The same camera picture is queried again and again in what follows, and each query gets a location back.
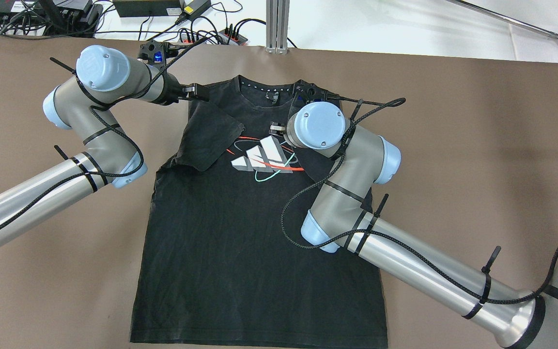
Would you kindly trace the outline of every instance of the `blue joint cap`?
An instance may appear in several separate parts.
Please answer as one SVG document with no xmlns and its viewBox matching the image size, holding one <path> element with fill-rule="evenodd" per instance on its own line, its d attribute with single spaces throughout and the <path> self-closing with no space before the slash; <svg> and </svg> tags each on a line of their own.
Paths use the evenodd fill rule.
<svg viewBox="0 0 558 349">
<path fill-rule="evenodd" d="M 329 102 L 312 102 L 294 117 L 294 132 L 307 148 L 328 149 L 341 141 L 346 128 L 343 113 Z"/>
<path fill-rule="evenodd" d="M 380 139 L 383 140 L 383 147 L 385 148 L 385 156 L 383 158 L 383 168 L 380 170 L 380 175 L 378 179 L 374 181 L 377 185 L 383 185 L 396 174 L 399 164 L 402 161 L 402 153 L 399 149 L 387 142 L 383 136 L 379 135 Z"/>
<path fill-rule="evenodd" d="M 330 240 L 328 235 L 326 235 L 324 230 L 316 222 L 314 216 L 312 216 L 311 210 L 307 210 L 307 217 L 305 217 L 305 221 L 303 222 L 303 226 L 301 227 L 301 236 L 303 236 L 303 238 L 312 245 L 318 245 L 319 243 Z M 320 249 L 324 252 L 334 254 L 334 252 L 336 252 L 338 248 L 339 245 L 332 242 L 326 246 L 322 246 Z"/>
<path fill-rule="evenodd" d="M 120 174 L 126 173 L 126 172 L 131 172 L 137 166 L 139 166 L 140 161 L 141 161 L 141 157 L 139 156 L 139 153 L 135 153 L 135 155 L 133 155 L 133 158 L 128 162 L 126 167 L 124 167 L 124 169 L 121 170 Z M 146 166 L 146 164 L 144 163 L 141 166 L 141 168 L 139 168 L 139 170 L 137 170 L 137 172 L 131 173 L 131 175 L 126 176 L 126 177 L 116 177 L 111 182 L 111 184 L 113 184 L 113 186 L 118 188 L 118 189 L 122 188 L 123 186 L 128 185 L 128 183 L 131 183 L 132 181 L 134 181 L 138 177 L 141 177 L 141 176 L 145 175 L 146 172 L 148 172 L 148 166 Z"/>
<path fill-rule="evenodd" d="M 42 111 L 44 111 L 46 118 L 50 122 L 53 122 L 55 126 L 64 130 L 71 130 L 72 128 L 62 121 L 62 118 L 60 118 L 60 115 L 55 110 L 55 91 L 57 91 L 58 88 L 59 86 L 53 89 L 44 99 L 42 102 Z"/>
<path fill-rule="evenodd" d="M 119 88 L 130 76 L 128 57 L 117 49 L 99 45 L 81 51 L 76 68 L 84 86 L 99 92 Z"/>
</svg>

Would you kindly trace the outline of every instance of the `black t-shirt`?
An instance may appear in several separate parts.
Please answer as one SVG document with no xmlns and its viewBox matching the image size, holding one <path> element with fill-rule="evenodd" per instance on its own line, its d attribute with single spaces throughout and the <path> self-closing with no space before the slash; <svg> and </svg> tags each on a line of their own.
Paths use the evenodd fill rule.
<svg viewBox="0 0 558 349">
<path fill-rule="evenodd" d="M 332 161 L 268 133 L 296 112 L 296 84 L 235 77 L 191 102 L 176 155 L 156 173 L 131 342 L 387 347 L 378 268 L 344 249 L 303 250 L 281 209 Z M 318 190 L 286 212 L 300 227 Z"/>
</svg>

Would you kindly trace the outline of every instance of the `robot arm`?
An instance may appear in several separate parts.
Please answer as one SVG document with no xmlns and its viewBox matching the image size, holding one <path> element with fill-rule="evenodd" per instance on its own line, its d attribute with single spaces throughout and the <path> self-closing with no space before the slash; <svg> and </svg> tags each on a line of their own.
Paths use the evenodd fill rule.
<svg viewBox="0 0 558 349">
<path fill-rule="evenodd" d="M 146 172 L 140 150 L 109 108 L 122 97 L 157 104 L 205 98 L 203 86 L 183 86 L 166 68 L 105 47 L 82 52 L 79 81 L 73 77 L 58 86 L 45 99 L 44 110 L 56 126 L 75 130 L 87 150 L 0 194 L 0 246 L 108 183 L 121 188 Z M 348 125 L 327 102 L 307 104 L 281 131 L 292 146 L 332 159 L 341 154 L 301 228 L 308 242 L 335 239 L 323 248 L 326 252 L 347 248 L 492 332 L 501 347 L 558 348 L 558 269 L 542 296 L 505 301 L 529 292 L 492 280 L 487 269 L 454 260 L 360 208 L 372 183 L 386 183 L 397 171 L 401 155 L 394 145 Z M 349 143 L 344 134 L 350 135 Z"/>
<path fill-rule="evenodd" d="M 82 51 L 75 77 L 55 88 L 43 109 L 56 126 L 73 129 L 87 150 L 0 194 L 0 246 L 99 188 L 121 188 L 146 173 L 111 105 L 123 97 L 163 105 L 207 98 L 204 86 L 181 85 L 163 70 L 112 48 Z"/>
<path fill-rule="evenodd" d="M 328 102 L 312 102 L 289 119 L 284 132 L 292 146 L 312 148 L 332 157 L 341 148 L 341 135 L 346 130 L 347 122 L 337 107 Z M 505 302 L 522 298 L 530 291 L 516 291 L 490 278 L 489 270 L 475 270 L 361 209 L 372 183 L 384 184 L 397 171 L 401 155 L 394 145 L 356 126 L 343 163 L 340 161 L 336 161 L 336 172 L 321 187 L 301 228 L 301 235 L 309 243 L 318 245 L 352 231 L 321 248 L 330 253 L 339 246 L 346 248 L 484 327 L 501 347 L 558 348 L 558 297 L 550 294 L 558 292 L 553 291 L 558 290 L 557 273 L 543 296 Z M 441 276 L 432 265 L 473 295 Z M 503 301 L 486 302 L 484 298 Z"/>
</svg>

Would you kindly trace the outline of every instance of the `metal rod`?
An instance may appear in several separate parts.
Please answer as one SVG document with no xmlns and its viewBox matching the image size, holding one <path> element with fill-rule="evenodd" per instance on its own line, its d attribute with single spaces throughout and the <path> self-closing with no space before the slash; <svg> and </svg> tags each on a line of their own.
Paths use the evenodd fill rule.
<svg viewBox="0 0 558 349">
<path fill-rule="evenodd" d="M 467 9 L 471 9 L 473 11 L 477 11 L 478 13 L 485 14 L 487 16 L 496 18 L 498 20 L 502 20 L 503 22 L 513 24 L 514 26 L 521 27 L 523 29 L 527 29 L 527 31 L 532 31 L 537 34 L 544 35 L 545 37 L 555 38 L 558 40 L 558 34 L 555 32 L 547 31 L 546 29 L 534 26 L 533 24 L 522 22 L 521 20 L 511 18 L 509 16 L 496 13 L 494 11 L 490 11 L 489 9 L 484 9 L 483 7 L 471 4 L 470 2 L 466 2 L 463 0 L 445 0 L 445 1 L 452 2 L 453 4 L 458 4 L 459 6 L 466 7 Z"/>
<path fill-rule="evenodd" d="M 266 0 L 266 52 L 288 52 L 290 0 Z"/>
<path fill-rule="evenodd" d="M 86 155 L 82 153 L 77 154 L 75 158 L 88 171 L 97 171 Z M 79 173 L 82 173 L 79 166 L 77 166 L 73 160 L 68 159 L 28 179 L 24 183 L 3 192 L 0 194 L 0 224 L 19 212 L 51 186 L 69 176 Z M 104 186 L 100 176 L 92 175 L 92 178 L 98 188 Z M 29 208 L 25 214 L 0 230 L 0 246 L 20 236 L 24 232 L 27 232 L 27 230 L 35 227 L 42 221 L 64 210 L 64 208 L 69 207 L 92 192 L 92 186 L 85 176 L 76 177 L 60 185 L 51 193 L 47 194 L 42 200 L 38 201 L 33 207 Z"/>
</svg>

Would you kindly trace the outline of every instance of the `black box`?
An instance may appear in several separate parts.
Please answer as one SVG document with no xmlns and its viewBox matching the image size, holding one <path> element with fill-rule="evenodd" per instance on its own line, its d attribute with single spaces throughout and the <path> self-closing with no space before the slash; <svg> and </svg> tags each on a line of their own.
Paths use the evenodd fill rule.
<svg viewBox="0 0 558 349">
<path fill-rule="evenodd" d="M 179 16 L 184 0 L 113 0 L 120 17 Z"/>
</svg>

